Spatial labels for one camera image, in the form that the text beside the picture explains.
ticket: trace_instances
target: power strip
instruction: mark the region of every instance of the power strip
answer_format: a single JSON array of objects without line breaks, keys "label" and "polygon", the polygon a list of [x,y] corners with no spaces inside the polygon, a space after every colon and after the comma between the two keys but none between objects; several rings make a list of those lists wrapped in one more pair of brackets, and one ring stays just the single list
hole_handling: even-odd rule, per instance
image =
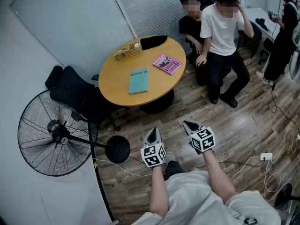
[{"label": "power strip", "polygon": [[262,153],[261,154],[261,161],[271,161],[272,160],[272,153]]}]

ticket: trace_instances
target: man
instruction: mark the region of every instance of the man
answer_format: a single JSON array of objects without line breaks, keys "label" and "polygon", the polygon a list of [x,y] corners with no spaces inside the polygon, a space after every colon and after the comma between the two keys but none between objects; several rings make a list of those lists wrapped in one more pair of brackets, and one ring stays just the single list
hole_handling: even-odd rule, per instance
[{"label": "man", "polygon": [[[250,38],[254,36],[253,28],[241,5],[240,0],[215,0],[202,13],[202,28],[200,37],[204,38],[202,54],[197,58],[196,65],[208,63],[209,97],[213,104],[218,98],[229,106],[236,108],[238,102],[235,96],[248,84],[249,72],[236,51],[234,31],[236,26]],[[223,78],[231,71],[237,74],[237,79],[230,88],[220,95]]]},{"label": "man", "polygon": [[203,153],[207,171],[184,173],[172,153],[153,168],[150,211],[134,225],[280,225],[278,213],[258,191],[237,194],[212,150]]},{"label": "man", "polygon": [[271,86],[283,73],[291,55],[296,50],[296,46],[292,41],[292,33],[298,24],[298,14],[293,5],[288,4],[289,2],[294,2],[293,0],[283,1],[285,2],[285,8],[282,19],[272,19],[273,22],[280,25],[280,32],[274,41],[268,67],[264,74],[256,72],[259,79]]},{"label": "man", "polygon": [[179,33],[183,34],[193,49],[192,59],[196,61],[202,54],[204,39],[200,37],[201,31],[201,3],[199,0],[180,0],[188,15],[179,20]]}]

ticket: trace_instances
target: round table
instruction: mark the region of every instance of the round table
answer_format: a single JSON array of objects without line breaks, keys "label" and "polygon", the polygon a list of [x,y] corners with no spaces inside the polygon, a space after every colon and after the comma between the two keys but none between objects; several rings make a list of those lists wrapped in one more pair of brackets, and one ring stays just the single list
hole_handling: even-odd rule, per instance
[{"label": "round table", "polygon": [[[134,39],[126,44],[139,41]],[[169,75],[153,66],[153,62],[166,54],[182,62],[182,66]],[[180,80],[186,67],[186,55],[181,45],[168,39],[160,46],[142,51],[140,54],[118,61],[111,54],[99,74],[99,88],[103,96],[119,106],[140,106],[147,113],[159,113],[168,108],[174,99],[173,87]],[[149,73],[148,92],[129,94],[131,71],[147,68]]]}]

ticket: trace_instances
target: black t-shirt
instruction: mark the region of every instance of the black t-shirt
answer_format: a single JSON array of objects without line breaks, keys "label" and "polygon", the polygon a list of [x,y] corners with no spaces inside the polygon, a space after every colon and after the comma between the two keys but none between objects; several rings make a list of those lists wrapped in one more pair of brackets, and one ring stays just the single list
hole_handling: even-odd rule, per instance
[{"label": "black t-shirt", "polygon": [[288,4],[288,2],[293,2],[293,0],[288,0],[285,3],[284,15],[282,16],[285,29],[281,28],[280,31],[284,32],[287,39],[292,39],[293,30],[298,24],[298,16],[293,5]]},{"label": "black t-shirt", "polygon": [[201,24],[201,21],[196,21],[190,16],[184,16],[179,20],[179,33],[187,33],[203,44],[204,38],[200,37]]}]

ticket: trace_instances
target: hand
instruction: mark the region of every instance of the hand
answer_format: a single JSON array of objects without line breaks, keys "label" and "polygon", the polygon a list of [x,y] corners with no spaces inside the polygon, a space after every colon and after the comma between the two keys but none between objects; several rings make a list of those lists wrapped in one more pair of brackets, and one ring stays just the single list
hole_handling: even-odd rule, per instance
[{"label": "hand", "polygon": [[274,23],[277,23],[278,22],[278,18],[275,18],[275,17],[273,17],[273,15],[272,15],[272,17],[271,17],[271,20],[274,22]]},{"label": "hand", "polygon": [[200,55],[197,60],[196,60],[196,66],[200,66],[201,64],[206,64],[206,56],[205,55]]},{"label": "hand", "polygon": [[244,8],[243,8],[241,0],[238,0],[236,4],[239,7],[239,11],[243,14],[245,11],[244,11]]},{"label": "hand", "polygon": [[198,55],[201,55],[203,53],[203,45],[201,43],[199,43],[198,41],[197,41],[197,43],[195,43],[195,48],[196,48]]}]

